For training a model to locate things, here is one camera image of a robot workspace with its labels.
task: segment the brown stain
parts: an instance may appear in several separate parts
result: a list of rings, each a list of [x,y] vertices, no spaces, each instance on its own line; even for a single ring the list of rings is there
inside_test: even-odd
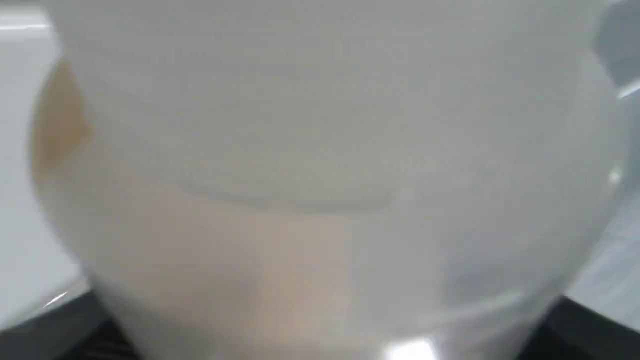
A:
[[[91,135],[76,82],[67,63],[60,61],[40,92],[33,117],[29,150],[36,187]]]

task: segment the dark surface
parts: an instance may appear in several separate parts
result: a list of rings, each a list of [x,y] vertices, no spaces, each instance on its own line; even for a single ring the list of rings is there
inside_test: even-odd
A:
[[[79,329],[87,327],[87,316],[99,319],[97,326],[79,333]],[[82,323],[79,322],[81,318],[85,319]],[[56,354],[53,349],[60,348],[61,342],[70,345],[63,354]],[[550,358],[640,359],[640,334],[574,301],[563,299],[551,310],[518,359]],[[0,359],[135,360],[139,357],[119,328],[104,316],[95,297],[85,295],[20,327],[0,333]]]

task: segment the translucent plastic container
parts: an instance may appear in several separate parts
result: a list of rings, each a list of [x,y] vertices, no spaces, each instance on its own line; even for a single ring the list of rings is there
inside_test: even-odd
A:
[[[34,178],[150,360],[511,359],[624,175],[598,1],[48,6]]]

